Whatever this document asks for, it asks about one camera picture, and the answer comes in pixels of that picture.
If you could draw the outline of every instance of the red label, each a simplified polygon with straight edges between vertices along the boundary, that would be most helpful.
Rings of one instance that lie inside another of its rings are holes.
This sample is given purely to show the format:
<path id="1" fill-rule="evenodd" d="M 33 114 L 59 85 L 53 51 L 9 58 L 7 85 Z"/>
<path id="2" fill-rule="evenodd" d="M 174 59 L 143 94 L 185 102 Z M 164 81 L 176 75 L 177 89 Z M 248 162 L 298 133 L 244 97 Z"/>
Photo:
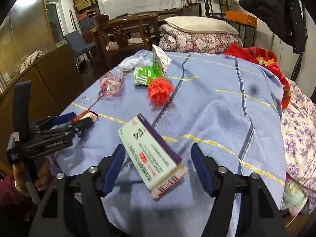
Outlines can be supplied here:
<path id="1" fill-rule="evenodd" d="M 139 157 L 144 162 L 144 164 L 146 164 L 148 162 L 145 154 L 142 151 L 139 153 Z"/>
<path id="2" fill-rule="evenodd" d="M 153 176 L 156 177 L 157 174 L 156 174 L 155 170 L 151 167 L 151 165 L 148 164 L 147 167 L 148 167 L 148 169 L 150 170 L 150 172 L 153 174 Z"/>

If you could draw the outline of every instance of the pillow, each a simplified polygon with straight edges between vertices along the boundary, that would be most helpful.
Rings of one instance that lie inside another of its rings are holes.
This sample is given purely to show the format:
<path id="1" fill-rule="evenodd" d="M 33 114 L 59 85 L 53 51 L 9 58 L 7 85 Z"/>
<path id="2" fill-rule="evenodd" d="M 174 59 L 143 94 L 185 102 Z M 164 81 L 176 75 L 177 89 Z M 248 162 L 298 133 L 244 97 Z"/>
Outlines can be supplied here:
<path id="1" fill-rule="evenodd" d="M 167 24 L 186 33 L 223 33 L 239 35 L 239 32 L 224 20 L 207 17 L 179 16 L 165 19 Z"/>

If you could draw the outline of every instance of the gray chair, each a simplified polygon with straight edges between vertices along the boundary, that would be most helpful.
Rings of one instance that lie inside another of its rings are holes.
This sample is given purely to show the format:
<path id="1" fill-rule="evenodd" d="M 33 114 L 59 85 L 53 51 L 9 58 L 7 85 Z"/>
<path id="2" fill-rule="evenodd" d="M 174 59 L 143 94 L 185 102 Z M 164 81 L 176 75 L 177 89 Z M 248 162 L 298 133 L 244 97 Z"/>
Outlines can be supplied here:
<path id="1" fill-rule="evenodd" d="M 65 35 L 65 39 L 76 58 L 86 53 L 88 58 L 91 59 L 89 51 L 95 47 L 95 42 L 87 44 L 78 31 Z"/>

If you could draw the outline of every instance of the human hand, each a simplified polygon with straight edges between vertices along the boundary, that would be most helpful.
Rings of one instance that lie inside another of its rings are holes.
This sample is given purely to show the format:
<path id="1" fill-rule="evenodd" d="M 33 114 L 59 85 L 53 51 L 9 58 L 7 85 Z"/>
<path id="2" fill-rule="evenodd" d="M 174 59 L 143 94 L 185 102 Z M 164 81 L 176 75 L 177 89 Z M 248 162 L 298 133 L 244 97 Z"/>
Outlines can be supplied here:
<path id="1" fill-rule="evenodd" d="M 26 185 L 24 183 L 22 172 L 25 170 L 23 162 L 13 165 L 13 175 L 15 179 L 16 186 L 20 188 L 23 192 L 28 193 Z M 45 191 L 52 183 L 54 177 L 50 171 L 50 163 L 48 159 L 45 159 L 42 167 L 37 172 L 38 179 L 35 181 L 34 186 L 39 191 Z"/>

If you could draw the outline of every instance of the green package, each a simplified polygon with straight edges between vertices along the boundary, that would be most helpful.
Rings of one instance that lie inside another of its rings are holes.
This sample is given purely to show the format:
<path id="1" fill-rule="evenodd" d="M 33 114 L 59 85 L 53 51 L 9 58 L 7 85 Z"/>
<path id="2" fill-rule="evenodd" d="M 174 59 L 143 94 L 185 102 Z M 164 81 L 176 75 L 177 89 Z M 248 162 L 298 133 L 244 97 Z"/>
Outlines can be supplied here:
<path id="1" fill-rule="evenodd" d="M 154 67 L 137 67 L 134 71 L 134 85 L 150 85 L 150 82 L 156 78 L 162 77 L 159 68 Z"/>
<path id="2" fill-rule="evenodd" d="M 152 67 L 137 67 L 134 71 L 134 85 L 150 85 L 156 78 L 164 78 L 165 72 L 172 60 L 158 46 L 153 44 Z"/>

